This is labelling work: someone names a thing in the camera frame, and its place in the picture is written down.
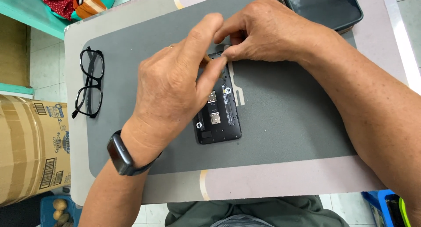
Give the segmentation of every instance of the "eyeglasses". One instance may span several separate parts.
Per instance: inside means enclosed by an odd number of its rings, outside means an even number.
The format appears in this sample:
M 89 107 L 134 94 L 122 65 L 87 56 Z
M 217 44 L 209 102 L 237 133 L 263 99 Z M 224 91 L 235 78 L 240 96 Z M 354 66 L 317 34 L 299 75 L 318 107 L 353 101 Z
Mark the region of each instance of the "eyeglasses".
M 71 117 L 75 118 L 78 113 L 82 113 L 90 118 L 95 118 L 102 104 L 101 81 L 104 75 L 102 52 L 91 50 L 91 47 L 88 46 L 86 50 L 80 53 L 80 68 L 86 75 L 86 81 L 85 86 L 77 93 L 75 111 L 71 114 Z

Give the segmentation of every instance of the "eyeglass frame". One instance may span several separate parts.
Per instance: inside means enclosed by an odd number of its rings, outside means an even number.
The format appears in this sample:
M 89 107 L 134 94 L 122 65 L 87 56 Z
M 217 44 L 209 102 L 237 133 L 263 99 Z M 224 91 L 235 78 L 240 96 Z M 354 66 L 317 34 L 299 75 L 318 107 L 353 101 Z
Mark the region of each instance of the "eyeglass frame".
M 88 66 L 88 72 L 86 72 L 85 71 L 85 69 L 84 69 L 84 67 L 83 67 L 83 65 L 82 65 L 82 56 L 83 56 L 83 53 L 85 53 L 85 52 L 87 52 L 87 54 L 88 54 L 88 56 L 89 56 L 89 66 Z M 94 59 L 92 59 L 91 57 L 92 57 L 92 54 L 90 54 L 90 53 L 97 53 L 98 55 L 99 55 L 99 58 L 101 59 L 101 62 L 102 62 L 102 71 L 101 71 L 101 76 L 99 77 L 99 78 L 96 78 L 96 77 L 94 77 L 94 76 L 92 76 L 91 74 L 89 74 L 89 72 L 90 72 L 90 67 L 92 66 L 92 74 L 93 74 L 93 70 L 94 70 L 94 68 L 93 68 L 93 63 L 95 62 L 95 60 L 96 60 L 96 54 L 93 54 L 93 56 L 95 57 Z M 99 113 L 99 110 L 100 110 L 100 108 L 101 108 L 101 105 L 102 105 L 102 89 L 101 89 L 101 86 L 102 86 L 102 78 L 103 78 L 103 75 L 104 75 L 104 69 L 105 69 L 105 64 L 104 64 L 104 58 L 103 58 L 103 53 L 102 53 L 102 51 L 100 51 L 100 50 L 92 50 L 91 49 L 91 47 L 90 46 L 88 46 L 85 50 L 82 50 L 82 52 L 80 53 L 80 57 L 79 57 L 79 59 L 80 59 L 80 69 L 82 70 L 82 72 L 86 75 L 86 81 L 85 81 L 85 86 L 84 87 L 82 87 L 78 92 L 77 92 L 77 97 L 76 97 L 76 100 L 75 100 L 75 110 L 73 111 L 73 113 L 71 114 L 71 117 L 72 118 L 75 118 L 76 116 L 77 116 L 77 114 L 78 113 L 81 113 L 81 114 L 84 114 L 84 115 L 86 115 L 86 116 L 89 116 L 90 118 L 96 118 L 96 116 L 98 115 L 98 113 Z M 97 109 L 96 109 L 96 111 L 94 112 L 94 113 L 85 113 L 85 112 L 83 112 L 83 111 L 81 111 L 80 110 L 80 108 L 82 107 L 82 105 L 83 105 L 83 102 L 86 102 L 86 109 L 87 109 L 87 111 L 92 111 L 92 108 L 91 108 L 91 100 L 92 100 L 92 98 L 91 98 L 91 95 L 88 95 L 87 96 L 87 98 L 86 98 L 86 100 L 85 100 L 85 96 L 86 96 L 86 93 L 87 93 L 87 91 L 88 91 L 88 89 L 93 89 L 93 88 L 96 88 L 96 89 L 98 89 L 99 90 L 99 92 L 100 92 L 100 99 L 99 99 L 99 104 L 98 104 L 98 107 L 97 107 Z M 77 104 L 77 102 L 79 101 L 79 96 L 80 96 L 80 93 L 82 92 L 82 91 L 84 91 L 84 93 L 83 93 L 83 97 L 82 97 L 82 102 L 78 105 Z

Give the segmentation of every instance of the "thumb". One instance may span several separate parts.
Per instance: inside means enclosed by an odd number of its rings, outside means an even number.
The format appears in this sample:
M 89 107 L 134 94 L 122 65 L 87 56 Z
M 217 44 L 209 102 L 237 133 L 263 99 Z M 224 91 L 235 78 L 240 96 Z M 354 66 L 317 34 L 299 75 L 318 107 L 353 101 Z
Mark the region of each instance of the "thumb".
M 230 46 L 222 53 L 222 56 L 228 58 L 229 61 L 237 61 L 241 59 L 251 59 L 250 55 L 250 41 L 246 38 L 245 41 L 238 45 Z
M 200 108 L 208 100 L 216 81 L 221 74 L 222 69 L 227 64 L 228 59 L 224 56 L 214 59 L 208 63 L 199 79 L 196 81 L 196 95 L 197 102 L 200 103 Z

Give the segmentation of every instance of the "watch face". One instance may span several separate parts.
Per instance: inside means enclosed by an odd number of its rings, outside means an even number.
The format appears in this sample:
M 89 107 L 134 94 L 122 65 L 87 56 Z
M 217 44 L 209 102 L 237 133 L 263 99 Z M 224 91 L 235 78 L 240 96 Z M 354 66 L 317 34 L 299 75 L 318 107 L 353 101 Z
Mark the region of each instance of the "watch face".
M 129 164 L 127 164 L 122 158 L 122 151 L 119 149 L 121 145 L 120 141 L 121 139 L 118 135 L 113 135 L 108 142 L 107 150 L 117 172 L 120 175 L 124 175 Z

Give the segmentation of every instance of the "hand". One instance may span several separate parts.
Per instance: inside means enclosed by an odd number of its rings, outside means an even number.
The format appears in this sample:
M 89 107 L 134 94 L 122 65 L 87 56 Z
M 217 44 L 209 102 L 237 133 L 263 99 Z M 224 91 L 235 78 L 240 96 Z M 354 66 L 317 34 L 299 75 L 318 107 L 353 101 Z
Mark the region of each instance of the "hand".
M 197 73 L 223 22 L 208 14 L 187 38 L 140 63 L 136 106 L 121 133 L 131 156 L 142 157 L 138 163 L 154 160 L 207 102 L 227 58 L 212 60 L 199 79 Z
M 223 55 L 241 59 L 296 61 L 314 51 L 333 30 L 309 21 L 277 0 L 256 0 L 232 15 L 215 34 L 215 44 L 230 36 Z

